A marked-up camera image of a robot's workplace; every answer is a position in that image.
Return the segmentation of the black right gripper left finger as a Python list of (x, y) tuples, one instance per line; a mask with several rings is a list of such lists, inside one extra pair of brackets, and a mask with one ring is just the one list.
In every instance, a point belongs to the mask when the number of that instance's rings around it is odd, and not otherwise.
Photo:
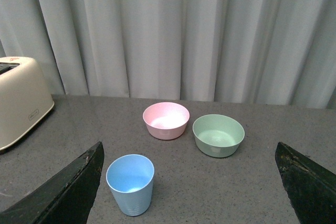
[(101, 142), (22, 200), (1, 212), (1, 223), (86, 223), (100, 185)]

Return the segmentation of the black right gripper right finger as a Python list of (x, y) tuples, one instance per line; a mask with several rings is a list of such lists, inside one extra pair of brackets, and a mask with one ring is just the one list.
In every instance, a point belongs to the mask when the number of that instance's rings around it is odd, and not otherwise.
[(300, 223), (335, 223), (335, 174), (279, 142), (275, 161)]

